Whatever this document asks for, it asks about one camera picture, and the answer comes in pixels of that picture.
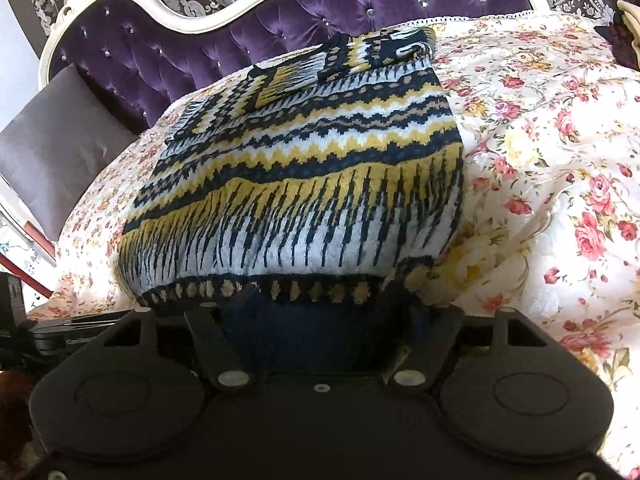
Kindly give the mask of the floral quilted bedspread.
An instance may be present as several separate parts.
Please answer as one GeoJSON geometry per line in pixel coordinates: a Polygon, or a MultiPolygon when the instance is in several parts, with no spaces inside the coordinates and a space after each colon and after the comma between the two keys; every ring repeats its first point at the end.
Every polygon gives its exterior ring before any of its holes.
{"type": "Polygon", "coordinates": [[[434,20],[464,144],[461,226],[426,304],[539,324],[610,388],[601,456],[639,474],[639,75],[562,13],[434,20]]]}

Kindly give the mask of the yellow navy patterned knit sweater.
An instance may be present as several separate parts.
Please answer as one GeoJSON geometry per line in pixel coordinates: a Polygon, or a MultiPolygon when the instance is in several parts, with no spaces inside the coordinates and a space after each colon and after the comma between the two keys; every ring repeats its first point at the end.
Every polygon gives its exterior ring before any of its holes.
{"type": "Polygon", "coordinates": [[[460,223],[463,142],[431,27],[252,67],[193,100],[134,198],[115,273],[140,304],[366,304],[431,269],[460,223]]]}

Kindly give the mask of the purple tufted chaise backrest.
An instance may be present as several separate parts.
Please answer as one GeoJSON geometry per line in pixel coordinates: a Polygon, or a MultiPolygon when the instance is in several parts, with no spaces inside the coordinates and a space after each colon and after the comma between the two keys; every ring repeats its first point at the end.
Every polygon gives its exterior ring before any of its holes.
{"type": "Polygon", "coordinates": [[[547,0],[238,0],[189,18],[162,0],[68,0],[43,48],[38,82],[75,66],[104,106],[140,132],[185,94],[339,32],[548,7],[547,0]]]}

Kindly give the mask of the grey satin cushion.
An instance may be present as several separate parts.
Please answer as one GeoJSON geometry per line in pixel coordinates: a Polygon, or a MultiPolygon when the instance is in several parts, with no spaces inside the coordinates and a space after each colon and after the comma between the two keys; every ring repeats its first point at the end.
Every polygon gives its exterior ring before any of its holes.
{"type": "Polygon", "coordinates": [[[1,131],[1,175],[55,242],[89,185],[134,140],[70,65],[1,131]]]}

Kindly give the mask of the dark purple cloth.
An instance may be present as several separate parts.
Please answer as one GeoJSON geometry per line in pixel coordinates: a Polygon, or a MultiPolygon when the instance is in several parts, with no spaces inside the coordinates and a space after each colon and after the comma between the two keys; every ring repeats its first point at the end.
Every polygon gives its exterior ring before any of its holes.
{"type": "Polygon", "coordinates": [[[632,46],[634,36],[625,25],[610,23],[596,26],[594,30],[608,43],[617,64],[639,70],[637,53],[632,46]]]}

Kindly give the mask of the beige cloth bag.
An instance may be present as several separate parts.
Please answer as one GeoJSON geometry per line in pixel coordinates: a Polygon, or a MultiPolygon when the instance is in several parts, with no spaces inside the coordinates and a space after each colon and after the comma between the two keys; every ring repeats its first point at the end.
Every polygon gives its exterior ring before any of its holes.
{"type": "Polygon", "coordinates": [[[618,0],[617,7],[623,13],[623,21],[634,37],[632,45],[638,50],[640,41],[640,8],[636,4],[624,0],[618,0]]]}

